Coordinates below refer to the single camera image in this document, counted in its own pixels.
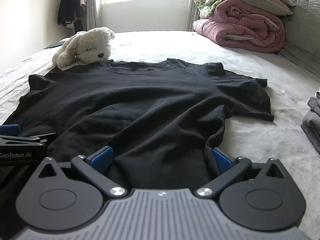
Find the black t-shirt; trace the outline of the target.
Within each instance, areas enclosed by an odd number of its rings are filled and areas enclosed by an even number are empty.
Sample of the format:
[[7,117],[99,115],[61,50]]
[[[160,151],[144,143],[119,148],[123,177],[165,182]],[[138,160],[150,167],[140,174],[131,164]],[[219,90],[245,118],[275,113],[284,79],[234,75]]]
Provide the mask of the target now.
[[234,115],[272,121],[267,81],[221,63],[112,60],[29,76],[6,124],[56,133],[48,154],[69,161],[112,147],[107,176],[127,188],[195,190],[218,174],[212,148]]

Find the grey folded clothes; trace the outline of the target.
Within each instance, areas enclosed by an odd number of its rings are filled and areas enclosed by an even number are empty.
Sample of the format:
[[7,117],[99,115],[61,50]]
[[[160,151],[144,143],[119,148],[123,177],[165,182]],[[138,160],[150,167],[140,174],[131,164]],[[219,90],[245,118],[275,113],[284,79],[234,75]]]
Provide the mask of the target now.
[[315,150],[320,153],[320,108],[319,90],[314,97],[308,100],[310,110],[304,116],[301,128],[312,143]]

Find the dark hanging clothes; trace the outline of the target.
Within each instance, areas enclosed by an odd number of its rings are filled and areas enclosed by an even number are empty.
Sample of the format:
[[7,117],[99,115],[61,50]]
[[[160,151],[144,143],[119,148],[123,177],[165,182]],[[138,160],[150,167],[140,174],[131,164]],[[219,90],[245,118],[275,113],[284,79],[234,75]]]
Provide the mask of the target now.
[[70,36],[79,31],[83,31],[82,19],[86,10],[87,0],[61,0],[57,23],[63,25],[69,30]]

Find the white bed sheet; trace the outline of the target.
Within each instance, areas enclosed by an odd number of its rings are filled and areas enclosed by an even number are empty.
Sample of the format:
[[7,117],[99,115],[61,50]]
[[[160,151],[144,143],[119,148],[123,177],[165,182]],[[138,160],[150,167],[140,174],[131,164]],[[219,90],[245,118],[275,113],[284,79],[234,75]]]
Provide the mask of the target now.
[[237,74],[268,80],[274,121],[228,119],[221,148],[234,157],[244,152],[256,162],[279,158],[306,199],[300,228],[319,239],[319,154],[301,128],[309,111],[308,100],[319,89],[319,78],[281,56],[221,47],[187,31],[118,33],[112,42],[111,59],[115,61],[168,58],[196,64],[221,62]]

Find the dark flat item on bed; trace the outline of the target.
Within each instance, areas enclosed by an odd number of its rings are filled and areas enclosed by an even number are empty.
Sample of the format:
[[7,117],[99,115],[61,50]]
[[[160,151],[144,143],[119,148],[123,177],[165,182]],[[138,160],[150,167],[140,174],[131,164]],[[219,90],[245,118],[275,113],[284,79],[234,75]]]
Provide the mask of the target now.
[[65,43],[65,41],[59,41],[56,43],[52,43],[52,44],[48,45],[45,49],[56,48],[56,47],[62,46],[64,43]]

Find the white plush dog toy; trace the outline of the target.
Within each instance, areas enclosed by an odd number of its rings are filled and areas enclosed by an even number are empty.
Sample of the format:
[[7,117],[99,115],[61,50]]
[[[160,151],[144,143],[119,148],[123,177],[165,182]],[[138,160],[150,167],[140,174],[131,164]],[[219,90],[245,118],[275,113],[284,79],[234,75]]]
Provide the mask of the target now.
[[115,33],[108,27],[77,32],[54,54],[54,67],[66,67],[79,59],[85,64],[104,61],[111,55],[110,41]]

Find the grey curtain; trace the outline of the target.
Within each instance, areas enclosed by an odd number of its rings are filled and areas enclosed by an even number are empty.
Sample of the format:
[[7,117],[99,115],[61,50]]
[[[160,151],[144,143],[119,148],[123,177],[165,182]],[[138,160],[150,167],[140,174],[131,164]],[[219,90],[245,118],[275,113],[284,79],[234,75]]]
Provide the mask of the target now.
[[101,0],[87,0],[86,2],[86,27],[87,30],[101,27]]

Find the grey padded headboard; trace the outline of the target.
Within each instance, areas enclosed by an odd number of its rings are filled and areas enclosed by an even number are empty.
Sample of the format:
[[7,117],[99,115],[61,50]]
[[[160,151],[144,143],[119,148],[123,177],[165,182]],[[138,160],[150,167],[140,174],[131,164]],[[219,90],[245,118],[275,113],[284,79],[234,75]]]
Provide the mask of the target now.
[[287,60],[319,77],[319,0],[291,0],[292,16],[283,19],[285,46],[279,52]]

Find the pink folded quilt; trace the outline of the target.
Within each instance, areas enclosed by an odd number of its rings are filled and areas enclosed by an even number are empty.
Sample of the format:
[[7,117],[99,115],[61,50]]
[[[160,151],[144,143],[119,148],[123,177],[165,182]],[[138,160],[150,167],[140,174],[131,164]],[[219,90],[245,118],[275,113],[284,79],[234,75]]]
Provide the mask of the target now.
[[193,23],[198,34],[223,47],[275,53],[285,44],[285,28],[273,14],[240,0],[225,0]]

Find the grey pillow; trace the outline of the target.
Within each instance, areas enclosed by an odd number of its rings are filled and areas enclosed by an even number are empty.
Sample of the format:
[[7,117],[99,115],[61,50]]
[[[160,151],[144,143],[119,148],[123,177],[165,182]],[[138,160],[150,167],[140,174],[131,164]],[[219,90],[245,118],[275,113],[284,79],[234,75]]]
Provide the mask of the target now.
[[275,16],[289,16],[293,12],[280,0],[241,0],[261,10],[270,12]]

